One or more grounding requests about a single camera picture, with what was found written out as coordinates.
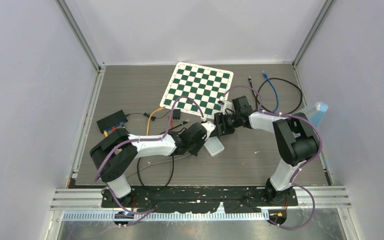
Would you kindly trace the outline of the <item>white router box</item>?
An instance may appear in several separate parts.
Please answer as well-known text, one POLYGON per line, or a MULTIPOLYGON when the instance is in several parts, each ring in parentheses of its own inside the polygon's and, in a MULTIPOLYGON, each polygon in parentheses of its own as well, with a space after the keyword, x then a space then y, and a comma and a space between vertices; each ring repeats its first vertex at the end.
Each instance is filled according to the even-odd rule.
POLYGON ((204 147, 210 156, 214 157, 224 151, 225 147, 221 141, 215 137, 209 137, 205 142, 204 147))

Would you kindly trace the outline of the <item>black network switch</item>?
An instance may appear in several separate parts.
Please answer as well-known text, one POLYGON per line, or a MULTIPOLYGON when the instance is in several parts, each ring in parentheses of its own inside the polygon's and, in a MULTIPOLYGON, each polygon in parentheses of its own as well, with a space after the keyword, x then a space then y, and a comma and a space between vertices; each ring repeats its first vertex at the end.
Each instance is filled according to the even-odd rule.
POLYGON ((109 131, 113 127, 121 126, 122 124, 125 124, 127 122, 128 122, 128 120, 127 120, 127 117, 126 117, 124 111, 119 110, 115 113, 112 113, 109 116, 106 116, 106 117, 98 120, 96 123, 97 123, 99 131, 103 134, 104 131, 109 131))

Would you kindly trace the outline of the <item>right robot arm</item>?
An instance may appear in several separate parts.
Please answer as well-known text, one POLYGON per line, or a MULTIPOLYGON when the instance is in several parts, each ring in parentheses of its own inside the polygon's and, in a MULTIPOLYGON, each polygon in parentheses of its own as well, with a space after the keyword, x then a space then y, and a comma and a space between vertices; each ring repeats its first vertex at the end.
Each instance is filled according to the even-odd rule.
POLYGON ((213 115, 215 130, 211 137, 233 134, 239 127, 273 133, 281 160, 266 181, 263 199, 270 205, 279 205, 291 193, 302 167, 320 154, 319 134, 302 112, 283 116, 253 109, 246 96, 234 98, 231 103, 232 109, 213 115))

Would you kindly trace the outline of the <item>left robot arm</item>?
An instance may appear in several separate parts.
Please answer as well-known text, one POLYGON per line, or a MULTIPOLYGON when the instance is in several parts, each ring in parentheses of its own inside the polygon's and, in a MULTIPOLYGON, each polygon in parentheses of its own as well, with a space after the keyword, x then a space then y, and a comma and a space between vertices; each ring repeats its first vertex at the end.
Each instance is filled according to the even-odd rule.
POLYGON ((135 159, 150 156, 196 156, 216 126, 210 122, 196 122, 183 131, 168 131, 160 135, 140 136, 117 128, 95 145, 89 155, 97 168, 95 179, 101 179, 114 193, 121 207, 133 202, 131 186, 125 171, 135 159))

